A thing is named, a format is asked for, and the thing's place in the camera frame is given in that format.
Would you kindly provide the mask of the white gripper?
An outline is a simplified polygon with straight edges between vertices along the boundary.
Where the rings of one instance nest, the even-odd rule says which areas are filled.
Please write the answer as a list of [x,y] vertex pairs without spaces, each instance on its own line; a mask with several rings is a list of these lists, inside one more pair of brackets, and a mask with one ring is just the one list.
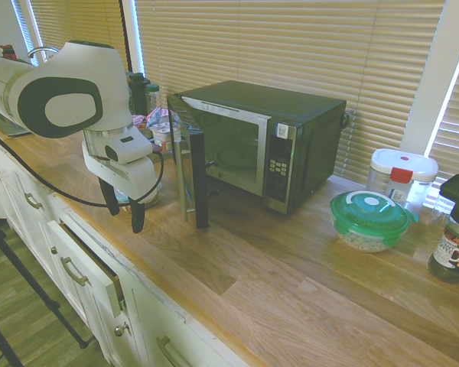
[[102,161],[90,156],[85,141],[82,142],[82,149],[86,167],[99,177],[100,189],[110,214],[119,214],[115,188],[129,197],[132,231],[140,233],[145,222],[145,204],[136,200],[155,186],[155,168],[150,158],[143,157],[128,164],[118,164],[115,161]]

